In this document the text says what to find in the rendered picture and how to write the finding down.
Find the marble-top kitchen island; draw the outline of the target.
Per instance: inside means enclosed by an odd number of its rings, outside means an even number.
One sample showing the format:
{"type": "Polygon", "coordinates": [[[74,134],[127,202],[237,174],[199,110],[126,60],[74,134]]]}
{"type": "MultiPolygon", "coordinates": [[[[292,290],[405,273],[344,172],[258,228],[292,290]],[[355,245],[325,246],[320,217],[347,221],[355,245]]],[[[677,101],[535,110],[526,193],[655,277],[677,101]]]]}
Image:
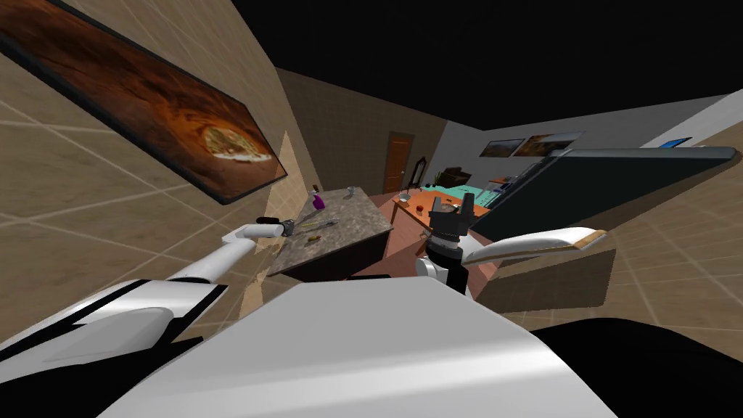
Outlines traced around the marble-top kitchen island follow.
{"type": "Polygon", "coordinates": [[[295,220],[295,231],[266,272],[268,277],[283,274],[301,282],[338,281],[382,260],[393,226],[362,188],[356,187],[351,198],[346,195],[347,189],[319,192],[324,210],[315,210],[313,198],[308,198],[295,220]],[[339,221],[297,234],[301,225],[329,218],[339,221]],[[314,235],[321,239],[308,242],[314,235]]]}

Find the dark sofa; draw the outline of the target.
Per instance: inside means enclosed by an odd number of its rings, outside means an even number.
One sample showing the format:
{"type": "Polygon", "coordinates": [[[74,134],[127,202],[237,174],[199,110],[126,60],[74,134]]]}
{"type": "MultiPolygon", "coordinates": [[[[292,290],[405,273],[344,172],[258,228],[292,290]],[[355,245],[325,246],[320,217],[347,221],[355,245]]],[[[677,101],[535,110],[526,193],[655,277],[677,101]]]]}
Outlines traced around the dark sofa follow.
{"type": "Polygon", "coordinates": [[[471,174],[463,172],[461,167],[446,168],[435,177],[435,185],[443,188],[454,188],[465,185],[471,174]]]}

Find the brown wooden door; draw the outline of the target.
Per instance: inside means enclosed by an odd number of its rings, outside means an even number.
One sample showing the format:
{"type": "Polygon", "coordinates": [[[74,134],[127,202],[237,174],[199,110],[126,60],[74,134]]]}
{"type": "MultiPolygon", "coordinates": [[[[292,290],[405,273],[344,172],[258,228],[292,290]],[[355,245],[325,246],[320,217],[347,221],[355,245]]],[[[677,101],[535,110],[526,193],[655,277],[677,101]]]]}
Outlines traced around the brown wooden door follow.
{"type": "Polygon", "coordinates": [[[383,194],[401,189],[413,143],[413,135],[395,131],[390,132],[382,187],[383,194]]]}

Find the small brown wall picture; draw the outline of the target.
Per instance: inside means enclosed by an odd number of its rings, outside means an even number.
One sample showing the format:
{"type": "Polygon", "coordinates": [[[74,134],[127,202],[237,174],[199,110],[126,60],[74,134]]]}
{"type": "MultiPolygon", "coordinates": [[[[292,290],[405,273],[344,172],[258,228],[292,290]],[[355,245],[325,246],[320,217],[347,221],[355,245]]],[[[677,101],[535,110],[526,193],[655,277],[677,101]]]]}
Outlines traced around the small brown wall picture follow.
{"type": "Polygon", "coordinates": [[[525,139],[508,139],[508,140],[496,140],[487,143],[479,157],[486,158],[507,158],[512,155],[525,139]]]}

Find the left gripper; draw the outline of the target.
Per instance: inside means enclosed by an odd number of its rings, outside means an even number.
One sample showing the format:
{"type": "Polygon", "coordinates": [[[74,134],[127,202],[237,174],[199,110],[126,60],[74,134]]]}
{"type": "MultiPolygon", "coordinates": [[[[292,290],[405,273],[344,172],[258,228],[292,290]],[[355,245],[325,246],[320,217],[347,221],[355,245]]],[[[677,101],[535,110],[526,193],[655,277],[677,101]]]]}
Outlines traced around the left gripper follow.
{"type": "Polygon", "coordinates": [[[269,216],[261,216],[257,217],[255,219],[255,222],[257,224],[271,224],[271,225],[280,225],[282,226],[282,233],[281,237],[289,237],[293,234],[295,231],[295,220],[293,219],[286,219],[281,221],[279,218],[276,217],[269,217],[269,216]]]}

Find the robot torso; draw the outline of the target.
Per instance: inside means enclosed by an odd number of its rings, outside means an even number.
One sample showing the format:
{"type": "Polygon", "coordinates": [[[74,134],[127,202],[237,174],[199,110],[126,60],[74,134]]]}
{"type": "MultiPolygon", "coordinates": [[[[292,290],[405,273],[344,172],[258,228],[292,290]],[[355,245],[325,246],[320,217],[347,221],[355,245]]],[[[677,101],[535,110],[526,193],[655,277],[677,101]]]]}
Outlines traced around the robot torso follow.
{"type": "Polygon", "coordinates": [[[299,284],[99,418],[617,418],[537,337],[435,279],[299,284]]]}

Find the grey cutlery piece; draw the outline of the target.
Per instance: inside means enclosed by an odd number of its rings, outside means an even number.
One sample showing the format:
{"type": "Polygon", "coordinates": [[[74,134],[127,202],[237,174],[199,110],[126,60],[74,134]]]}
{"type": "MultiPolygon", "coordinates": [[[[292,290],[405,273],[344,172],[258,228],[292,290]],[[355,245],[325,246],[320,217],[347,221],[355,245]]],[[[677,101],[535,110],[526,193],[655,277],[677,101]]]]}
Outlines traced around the grey cutlery piece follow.
{"type": "Polygon", "coordinates": [[[315,222],[312,222],[312,223],[303,224],[303,225],[301,225],[298,228],[297,234],[302,234],[302,233],[306,233],[308,231],[320,229],[320,228],[325,227],[325,226],[334,225],[338,221],[339,221],[339,218],[329,218],[329,219],[324,219],[324,220],[321,220],[321,221],[315,221],[315,222]]]}

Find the teal bed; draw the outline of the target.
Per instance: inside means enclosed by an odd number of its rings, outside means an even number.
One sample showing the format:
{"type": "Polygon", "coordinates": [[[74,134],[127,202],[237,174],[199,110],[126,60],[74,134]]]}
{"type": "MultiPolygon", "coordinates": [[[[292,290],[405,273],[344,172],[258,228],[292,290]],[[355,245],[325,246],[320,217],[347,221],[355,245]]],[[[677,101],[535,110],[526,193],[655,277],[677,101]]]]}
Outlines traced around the teal bed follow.
{"type": "Polygon", "coordinates": [[[424,191],[436,191],[456,199],[463,200],[466,193],[472,193],[475,196],[475,204],[482,207],[492,205],[500,196],[498,192],[486,189],[478,189],[467,185],[445,188],[439,186],[423,187],[424,191]]]}

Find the dark teal door leaf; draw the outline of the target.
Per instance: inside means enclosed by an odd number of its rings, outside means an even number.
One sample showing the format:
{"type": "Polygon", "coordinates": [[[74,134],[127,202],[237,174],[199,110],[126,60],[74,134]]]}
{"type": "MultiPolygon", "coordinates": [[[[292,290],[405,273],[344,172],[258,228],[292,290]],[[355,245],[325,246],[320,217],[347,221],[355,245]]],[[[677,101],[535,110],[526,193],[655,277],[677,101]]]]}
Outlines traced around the dark teal door leaf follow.
{"type": "Polygon", "coordinates": [[[576,226],[610,231],[741,161],[733,147],[555,151],[470,229],[491,242],[576,226]]]}

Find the orange wooden table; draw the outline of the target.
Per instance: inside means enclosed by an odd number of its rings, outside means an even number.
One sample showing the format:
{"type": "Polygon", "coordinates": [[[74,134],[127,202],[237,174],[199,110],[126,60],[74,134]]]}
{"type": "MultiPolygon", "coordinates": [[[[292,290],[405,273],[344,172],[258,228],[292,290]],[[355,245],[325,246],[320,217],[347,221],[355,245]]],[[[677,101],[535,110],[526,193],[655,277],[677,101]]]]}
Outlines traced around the orange wooden table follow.
{"type": "Polygon", "coordinates": [[[463,200],[448,196],[438,191],[420,191],[413,194],[405,202],[399,196],[393,199],[393,214],[390,223],[394,225],[395,218],[398,214],[405,214],[416,221],[420,226],[430,231],[429,212],[432,210],[436,199],[440,199],[442,204],[461,205],[463,200]]]}

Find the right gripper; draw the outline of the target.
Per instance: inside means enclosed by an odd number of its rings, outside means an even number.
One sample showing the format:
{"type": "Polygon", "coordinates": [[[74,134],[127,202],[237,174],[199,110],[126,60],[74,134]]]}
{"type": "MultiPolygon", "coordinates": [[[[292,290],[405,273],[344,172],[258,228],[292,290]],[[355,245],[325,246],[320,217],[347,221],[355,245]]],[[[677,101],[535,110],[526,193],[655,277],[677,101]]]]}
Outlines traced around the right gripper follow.
{"type": "Polygon", "coordinates": [[[475,222],[475,196],[465,193],[462,198],[461,212],[441,212],[442,199],[434,197],[432,211],[429,212],[430,228],[434,233],[466,234],[475,222]]]}

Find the large orange-brown wall picture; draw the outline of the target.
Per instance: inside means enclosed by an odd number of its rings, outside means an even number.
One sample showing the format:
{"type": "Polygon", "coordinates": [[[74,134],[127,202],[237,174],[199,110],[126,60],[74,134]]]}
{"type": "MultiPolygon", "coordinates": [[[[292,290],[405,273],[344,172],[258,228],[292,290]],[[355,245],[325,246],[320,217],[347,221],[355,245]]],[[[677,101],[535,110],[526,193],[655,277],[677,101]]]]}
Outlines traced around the large orange-brown wall picture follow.
{"type": "Polygon", "coordinates": [[[287,176],[244,103],[63,0],[0,0],[0,53],[222,205],[287,176]]]}

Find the wide brown wall picture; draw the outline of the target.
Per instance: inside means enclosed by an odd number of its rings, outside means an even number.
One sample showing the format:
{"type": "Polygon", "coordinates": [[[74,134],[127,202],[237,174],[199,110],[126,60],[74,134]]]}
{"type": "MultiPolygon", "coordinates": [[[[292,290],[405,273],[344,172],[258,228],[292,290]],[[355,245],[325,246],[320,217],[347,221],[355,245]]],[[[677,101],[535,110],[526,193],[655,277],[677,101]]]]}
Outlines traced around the wide brown wall picture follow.
{"type": "Polygon", "coordinates": [[[512,154],[513,157],[545,157],[551,152],[568,148],[584,131],[564,132],[554,135],[534,135],[526,139],[512,154]]]}

